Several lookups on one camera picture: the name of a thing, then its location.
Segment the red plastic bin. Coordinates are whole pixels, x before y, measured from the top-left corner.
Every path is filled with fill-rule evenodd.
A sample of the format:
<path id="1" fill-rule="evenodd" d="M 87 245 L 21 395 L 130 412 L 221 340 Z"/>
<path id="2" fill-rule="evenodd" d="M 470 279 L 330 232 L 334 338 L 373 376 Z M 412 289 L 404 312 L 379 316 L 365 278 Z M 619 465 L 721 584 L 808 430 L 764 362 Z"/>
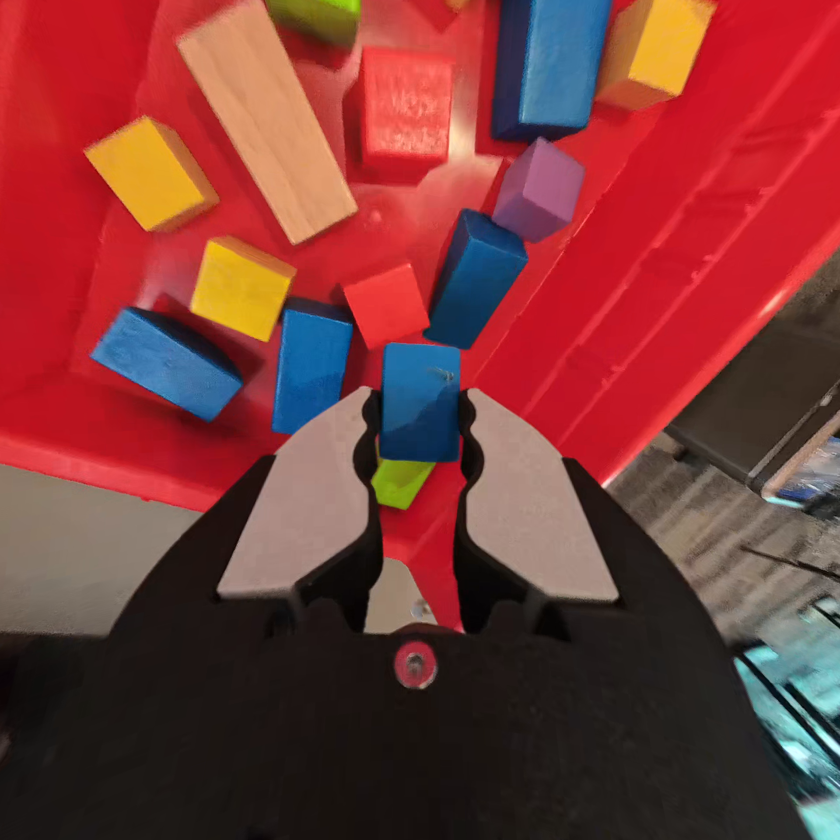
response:
<path id="1" fill-rule="evenodd" d="M 364 2 L 352 49 L 275 30 L 356 215 L 290 243 L 178 40 L 234 2 L 2 2 L 2 465 L 204 511 L 296 427 L 278 363 L 379 388 L 462 215 L 527 143 L 490 112 L 498 2 Z M 598 101 L 574 220 L 467 350 L 475 386 L 606 483 L 838 244 L 838 2 L 718 2 L 677 98 Z"/>

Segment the grey desk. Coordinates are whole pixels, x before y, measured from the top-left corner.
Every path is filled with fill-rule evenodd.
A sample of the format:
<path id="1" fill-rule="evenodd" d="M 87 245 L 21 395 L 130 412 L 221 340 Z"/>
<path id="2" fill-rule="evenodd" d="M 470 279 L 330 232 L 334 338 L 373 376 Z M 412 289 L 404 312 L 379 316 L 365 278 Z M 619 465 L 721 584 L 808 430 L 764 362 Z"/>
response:
<path id="1" fill-rule="evenodd" d="M 107 634 L 131 595 L 199 514 L 2 466 L 2 637 Z M 209 648 L 262 642 L 270 602 L 202 601 L 152 617 L 154 635 L 183 621 L 184 641 Z M 368 634 L 436 625 L 404 563 L 388 559 L 371 590 Z"/>

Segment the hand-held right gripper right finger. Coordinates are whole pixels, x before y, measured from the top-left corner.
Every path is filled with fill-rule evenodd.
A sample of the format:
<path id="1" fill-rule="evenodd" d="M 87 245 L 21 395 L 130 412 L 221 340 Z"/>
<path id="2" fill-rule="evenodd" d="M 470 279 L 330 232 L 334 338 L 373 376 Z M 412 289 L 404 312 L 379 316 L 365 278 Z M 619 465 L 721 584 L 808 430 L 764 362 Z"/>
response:
<path id="1" fill-rule="evenodd" d="M 454 538 L 461 607 L 499 601 L 613 604 L 617 586 L 560 452 L 478 388 L 460 396 Z"/>

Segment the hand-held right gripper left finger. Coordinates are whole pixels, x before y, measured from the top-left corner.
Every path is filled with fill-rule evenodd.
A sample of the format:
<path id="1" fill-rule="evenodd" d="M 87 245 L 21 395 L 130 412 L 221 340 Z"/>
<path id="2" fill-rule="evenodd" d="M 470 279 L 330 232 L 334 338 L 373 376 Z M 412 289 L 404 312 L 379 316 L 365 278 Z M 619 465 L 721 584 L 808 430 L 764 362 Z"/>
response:
<path id="1" fill-rule="evenodd" d="M 371 487 L 380 395 L 360 387 L 277 450 L 217 585 L 221 598 L 366 607 L 383 565 Z"/>

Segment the blue wooden block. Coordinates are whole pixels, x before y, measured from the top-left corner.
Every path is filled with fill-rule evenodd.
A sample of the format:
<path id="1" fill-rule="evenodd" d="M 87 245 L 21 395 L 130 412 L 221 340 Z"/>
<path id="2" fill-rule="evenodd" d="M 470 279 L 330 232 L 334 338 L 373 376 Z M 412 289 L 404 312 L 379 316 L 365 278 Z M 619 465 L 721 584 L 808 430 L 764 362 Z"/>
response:
<path id="1" fill-rule="evenodd" d="M 458 459 L 460 362 L 460 351 L 448 346 L 385 346 L 379 436 L 383 459 L 433 464 Z"/>

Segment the pile of coloured wooden blocks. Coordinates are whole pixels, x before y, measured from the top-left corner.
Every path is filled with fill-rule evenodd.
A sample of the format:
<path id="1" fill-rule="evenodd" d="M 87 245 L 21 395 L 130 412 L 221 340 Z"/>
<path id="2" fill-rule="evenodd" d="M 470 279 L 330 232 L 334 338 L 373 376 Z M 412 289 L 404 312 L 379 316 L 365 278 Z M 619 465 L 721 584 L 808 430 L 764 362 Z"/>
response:
<path id="1" fill-rule="evenodd" d="M 455 209 L 480 163 L 448 163 L 458 36 L 446 49 L 368 45 L 351 192 L 277 33 L 287 15 L 352 49 L 360 2 L 216 2 L 164 49 L 174 71 L 164 120 L 144 112 L 85 150 L 115 195 L 91 281 L 78 366 L 93 381 L 80 429 L 95 487 L 202 509 L 222 478 L 357 384 L 382 389 L 385 425 L 413 378 L 389 350 L 455 364 L 537 243 L 574 221 L 583 168 L 551 140 L 589 106 L 622 112 L 683 92 L 717 5 L 502 2 L 491 135 L 536 145 L 488 216 Z M 121 202 L 123 210 L 117 208 Z"/>

